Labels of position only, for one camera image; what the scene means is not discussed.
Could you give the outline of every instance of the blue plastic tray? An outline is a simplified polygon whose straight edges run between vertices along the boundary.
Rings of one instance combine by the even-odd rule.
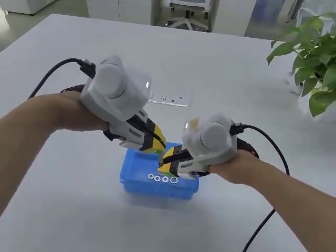
[[[167,143],[167,149],[179,145]],[[198,191],[198,178],[186,180],[178,178],[178,183],[155,182],[147,178],[149,173],[157,175],[158,156],[155,154],[143,154],[140,151],[128,149],[120,173],[120,182],[127,192],[142,193],[148,195],[180,198],[190,200]]]

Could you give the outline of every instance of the hand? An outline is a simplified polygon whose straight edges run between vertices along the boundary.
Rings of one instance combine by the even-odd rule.
[[[235,184],[248,184],[256,168],[265,163],[248,151],[238,150],[235,158],[224,164],[211,165],[209,171]]]
[[[80,93],[75,91],[37,96],[27,101],[34,107],[46,107],[52,115],[50,126],[53,131],[67,129],[72,131],[107,130],[107,122],[92,114],[81,102]]]

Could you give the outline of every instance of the white tabletop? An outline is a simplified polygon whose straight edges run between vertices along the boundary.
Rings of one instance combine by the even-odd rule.
[[[23,102],[55,63],[118,54],[151,74],[154,92],[192,95],[190,108],[145,107],[168,141],[180,141],[186,119],[222,111],[264,129],[293,176],[336,195],[336,128],[301,116],[283,83],[293,56],[267,66],[270,51],[260,39],[51,15],[0,54],[0,116]],[[85,80],[76,64],[67,65],[40,93]],[[282,169],[261,135],[240,137]],[[253,189],[216,175],[202,178],[189,202],[132,197],[119,182],[125,152],[101,132],[53,134],[0,219],[0,251],[236,252],[271,210]],[[304,248],[275,215],[252,251]]]

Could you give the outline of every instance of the electrical socket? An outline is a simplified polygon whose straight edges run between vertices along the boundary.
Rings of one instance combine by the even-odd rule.
[[[179,107],[189,107],[190,97],[185,95],[163,95],[159,93],[151,93],[148,100],[149,103],[165,104]]]

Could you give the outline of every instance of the washer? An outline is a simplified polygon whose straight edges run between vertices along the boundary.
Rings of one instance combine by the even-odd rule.
[[[149,174],[147,175],[147,178],[148,178],[149,180],[154,179],[154,174],[153,174],[153,173],[149,173]]]
[[[160,182],[161,181],[161,177],[160,176],[155,176],[154,177],[154,181],[155,182]]]
[[[167,183],[169,181],[169,178],[167,176],[162,177],[162,182]]]
[[[179,180],[178,180],[177,177],[171,177],[169,181],[170,181],[170,183],[172,183],[172,184],[177,184],[177,183],[179,182]]]

